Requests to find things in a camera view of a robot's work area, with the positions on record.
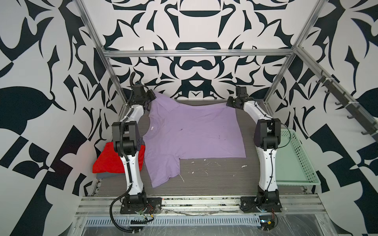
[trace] black and white patterned wall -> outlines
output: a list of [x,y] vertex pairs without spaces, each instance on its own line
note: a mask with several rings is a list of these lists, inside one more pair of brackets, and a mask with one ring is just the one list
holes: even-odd
[[[291,48],[315,0],[85,0],[106,50]],[[113,58],[175,99],[225,99],[236,85],[263,98],[284,56]]]
[[0,3],[0,235],[60,235],[121,100],[71,0]]
[[[378,2],[330,0],[303,46],[378,117]],[[296,58],[271,99],[275,116],[296,130],[321,185],[318,193],[340,233],[377,234],[378,143]]]

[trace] green basket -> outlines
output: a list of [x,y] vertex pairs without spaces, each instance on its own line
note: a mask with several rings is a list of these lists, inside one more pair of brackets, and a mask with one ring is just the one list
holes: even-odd
[[[276,154],[276,181],[277,185],[320,185],[320,180],[294,130],[291,133],[290,143],[277,149]],[[289,131],[281,129],[281,143],[289,141]]]

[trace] purple t-shirt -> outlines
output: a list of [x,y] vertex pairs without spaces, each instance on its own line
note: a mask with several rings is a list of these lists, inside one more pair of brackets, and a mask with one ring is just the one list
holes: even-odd
[[143,136],[152,187],[180,174],[180,159],[245,157],[234,108],[226,103],[190,106],[155,95]]

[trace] vented metal panel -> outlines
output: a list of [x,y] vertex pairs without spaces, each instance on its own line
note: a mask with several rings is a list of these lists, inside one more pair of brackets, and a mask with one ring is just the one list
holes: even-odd
[[[130,220],[143,221],[140,216],[115,217],[117,224],[128,226]],[[110,217],[88,217],[87,227],[105,227],[113,225]],[[149,226],[210,226],[210,225],[249,225],[260,226],[259,216],[155,216]]]

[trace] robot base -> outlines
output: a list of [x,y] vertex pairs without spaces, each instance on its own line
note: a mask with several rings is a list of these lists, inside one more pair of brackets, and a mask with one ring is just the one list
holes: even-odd
[[256,197],[241,197],[240,209],[245,213],[250,212],[281,212],[281,202],[278,190],[264,192],[260,186],[257,189]]
[[137,195],[126,195],[122,201],[121,214],[134,214],[138,211],[148,212],[149,214],[154,213],[154,211],[160,207],[162,199],[159,197],[148,197],[146,192],[143,191]]

